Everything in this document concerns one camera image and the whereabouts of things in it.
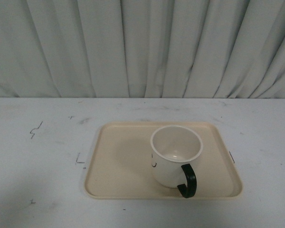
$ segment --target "scuff mark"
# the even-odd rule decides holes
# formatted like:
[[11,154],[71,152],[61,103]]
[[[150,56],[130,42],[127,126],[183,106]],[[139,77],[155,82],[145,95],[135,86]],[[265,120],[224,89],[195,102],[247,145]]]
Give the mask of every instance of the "scuff mark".
[[31,137],[30,139],[32,139],[32,138],[34,137],[34,135],[35,135],[35,133],[33,133],[33,131],[34,131],[34,130],[38,130],[38,129],[40,128],[40,126],[42,125],[42,123],[43,123],[43,121],[41,121],[39,127],[33,128],[33,129],[29,132],[30,134],[32,134],[32,137]]
[[219,101],[223,106],[232,106],[231,104],[227,104],[227,103],[225,103],[225,102],[223,102],[223,101]]
[[230,151],[229,151],[229,154],[230,154],[230,156],[231,156],[231,158],[232,158],[233,164],[236,163],[236,162],[234,161],[234,159],[233,159],[232,154],[230,153]]
[[83,124],[86,124],[87,122],[89,122],[90,118],[86,118],[86,119],[83,119],[82,121],[79,121],[78,123],[83,125]]
[[79,158],[79,155],[80,155],[80,152],[78,153],[78,155],[77,155],[77,158],[76,158],[76,164],[84,164],[85,162],[83,162],[83,161],[78,161],[78,158]]

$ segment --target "mug rim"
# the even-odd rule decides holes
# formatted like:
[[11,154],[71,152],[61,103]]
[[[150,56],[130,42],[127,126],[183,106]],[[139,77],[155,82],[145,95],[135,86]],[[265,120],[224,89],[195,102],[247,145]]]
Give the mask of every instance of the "mug rim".
[[[189,158],[189,159],[185,159],[185,160],[174,160],[174,159],[171,159],[171,158],[167,158],[167,157],[163,156],[161,153],[159,153],[159,152],[157,151],[157,149],[156,149],[156,148],[154,147],[154,145],[153,145],[153,138],[154,138],[154,136],[155,136],[155,134],[156,134],[157,132],[159,132],[160,130],[162,130],[162,129],[164,129],[164,128],[168,128],[168,127],[179,127],[179,128],[183,128],[183,129],[186,129],[186,130],[192,132],[192,133],[198,138],[198,140],[199,140],[199,142],[200,142],[200,149],[199,149],[199,152],[198,152],[195,156],[193,156],[193,157],[191,157],[191,158]],[[202,150],[203,150],[203,147],[204,147],[203,141],[202,141],[201,137],[200,137],[199,134],[197,134],[194,130],[192,130],[192,129],[188,128],[188,127],[185,127],[185,126],[174,125],[174,124],[173,124],[173,125],[165,125],[165,126],[162,126],[162,127],[158,128],[158,129],[156,129],[156,130],[153,132],[152,136],[151,136],[150,142],[151,142],[151,147],[152,147],[153,151],[155,151],[158,156],[160,156],[161,158],[163,158],[163,159],[165,159],[165,160],[168,160],[168,161],[171,161],[171,162],[175,162],[175,163],[184,163],[184,162],[191,162],[191,161],[193,161],[194,159],[196,159],[197,157],[199,157],[199,155],[201,154],[201,152],[202,152]]]

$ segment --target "tray rim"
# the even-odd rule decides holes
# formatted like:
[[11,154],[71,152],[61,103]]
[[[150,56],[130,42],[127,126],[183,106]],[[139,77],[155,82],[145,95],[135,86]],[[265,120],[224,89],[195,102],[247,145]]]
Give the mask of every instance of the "tray rim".
[[[224,196],[224,197],[198,197],[198,198],[195,198],[195,197],[191,197],[191,198],[188,198],[188,199],[185,199],[183,197],[175,197],[175,196],[96,196],[96,195],[93,195],[92,193],[90,193],[88,190],[87,190],[87,182],[88,182],[88,177],[90,176],[90,169],[91,169],[91,166],[92,166],[92,163],[94,161],[94,153],[95,153],[95,150],[96,148],[98,147],[99,145],[99,137],[101,136],[102,132],[110,127],[110,126],[114,126],[114,125],[119,125],[119,126],[131,126],[133,124],[142,124],[142,125],[148,125],[150,124],[150,126],[154,125],[154,124],[158,124],[158,125],[171,125],[171,124],[175,124],[175,125],[184,125],[184,126],[187,126],[188,124],[193,124],[193,123],[198,123],[198,124],[204,124],[204,125],[208,125],[210,128],[212,128],[214,131],[217,132],[217,134],[219,135],[219,139],[220,139],[220,143],[222,143],[222,146],[224,147],[224,150],[226,150],[227,152],[229,152],[229,156],[228,159],[229,159],[229,162],[231,163],[232,165],[232,168],[234,169],[234,173],[235,175],[237,176],[238,178],[238,183],[239,183],[239,192],[237,195],[234,195],[234,196]],[[234,159],[230,153],[230,151],[228,151],[227,147],[226,147],[226,144],[224,142],[224,140],[222,139],[221,137],[221,134],[218,130],[218,128],[210,123],[210,122],[205,122],[205,121],[111,121],[111,122],[107,122],[105,123],[104,125],[102,125],[100,127],[100,129],[98,130],[98,133],[95,134],[96,136],[96,144],[95,146],[93,147],[93,154],[91,156],[91,159],[90,159],[90,163],[89,163],[89,168],[87,169],[87,172],[86,172],[86,175],[85,175],[85,181],[84,181],[84,191],[85,193],[95,199],[95,200],[231,200],[231,199],[236,199],[236,198],[239,198],[242,193],[243,193],[243,189],[244,189],[244,186],[243,186],[243,181],[242,179],[240,178],[240,175],[238,173],[238,170],[235,166],[235,162],[234,162]]]

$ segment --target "curtain fold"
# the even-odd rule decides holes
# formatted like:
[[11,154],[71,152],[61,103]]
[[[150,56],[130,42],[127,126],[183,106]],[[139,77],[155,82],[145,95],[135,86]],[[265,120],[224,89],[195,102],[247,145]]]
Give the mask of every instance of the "curtain fold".
[[0,97],[285,98],[285,0],[0,0]]

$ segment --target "tray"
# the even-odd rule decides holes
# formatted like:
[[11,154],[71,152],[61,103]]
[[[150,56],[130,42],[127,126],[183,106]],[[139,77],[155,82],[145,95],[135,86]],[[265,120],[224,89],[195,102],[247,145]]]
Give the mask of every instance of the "tray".
[[[189,127],[202,138],[204,149],[194,170],[198,187],[184,199],[178,189],[159,184],[151,173],[150,137],[159,127]],[[99,132],[85,179],[95,199],[223,200],[238,196],[242,181],[217,128],[207,122],[112,122]]]

